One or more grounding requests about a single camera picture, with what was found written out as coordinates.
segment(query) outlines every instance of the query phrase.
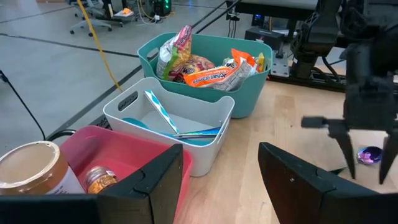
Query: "jar lid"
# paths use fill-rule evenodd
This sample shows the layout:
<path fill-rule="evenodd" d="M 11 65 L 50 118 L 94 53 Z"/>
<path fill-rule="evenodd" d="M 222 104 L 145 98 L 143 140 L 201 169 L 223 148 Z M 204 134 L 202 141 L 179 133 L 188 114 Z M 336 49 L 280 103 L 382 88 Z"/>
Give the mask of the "jar lid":
<path fill-rule="evenodd" d="M 63 178 L 68 163 L 49 141 L 19 146 L 0 158 L 0 195 L 46 194 Z"/>

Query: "small glass jar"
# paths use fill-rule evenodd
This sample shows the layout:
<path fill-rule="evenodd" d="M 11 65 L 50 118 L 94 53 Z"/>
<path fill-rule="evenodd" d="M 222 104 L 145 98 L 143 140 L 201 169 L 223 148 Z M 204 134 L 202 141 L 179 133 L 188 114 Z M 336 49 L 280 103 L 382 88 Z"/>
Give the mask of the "small glass jar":
<path fill-rule="evenodd" d="M 96 166 L 87 172 L 85 187 L 88 194 L 98 194 L 102 190 L 117 184 L 117 182 L 118 178 L 109 168 Z"/>

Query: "orange snack wrapper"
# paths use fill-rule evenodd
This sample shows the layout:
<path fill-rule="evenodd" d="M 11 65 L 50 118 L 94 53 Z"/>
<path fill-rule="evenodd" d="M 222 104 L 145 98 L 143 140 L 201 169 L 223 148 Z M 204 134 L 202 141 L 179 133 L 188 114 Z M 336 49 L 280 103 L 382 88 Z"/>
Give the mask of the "orange snack wrapper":
<path fill-rule="evenodd" d="M 192 87 L 210 87 L 217 83 L 227 82 L 228 79 L 236 75 L 236 71 L 241 66 L 241 60 L 245 60 L 250 66 L 255 67 L 256 61 L 246 52 L 231 49 L 234 63 L 227 66 L 220 66 L 184 77 L 185 83 Z"/>

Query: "chip bag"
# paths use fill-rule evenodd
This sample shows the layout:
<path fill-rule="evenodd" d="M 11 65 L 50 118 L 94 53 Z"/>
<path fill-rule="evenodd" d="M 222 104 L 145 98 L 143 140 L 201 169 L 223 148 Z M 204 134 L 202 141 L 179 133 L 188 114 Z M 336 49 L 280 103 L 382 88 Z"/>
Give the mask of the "chip bag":
<path fill-rule="evenodd" d="M 256 61 L 246 52 L 231 50 L 233 59 L 226 59 L 224 65 L 184 77 L 192 87 L 212 87 L 217 90 L 231 91 L 239 88 L 242 82 L 256 73 Z"/>
<path fill-rule="evenodd" d="M 173 82 L 185 83 L 184 76 L 214 68 L 214 64 L 207 58 L 191 55 L 190 58 L 175 70 L 169 73 L 170 77 L 174 77 Z"/>
<path fill-rule="evenodd" d="M 166 41 L 159 49 L 156 75 L 164 80 L 173 80 L 171 70 L 182 66 L 191 55 L 192 27 L 183 27 L 178 34 Z"/>

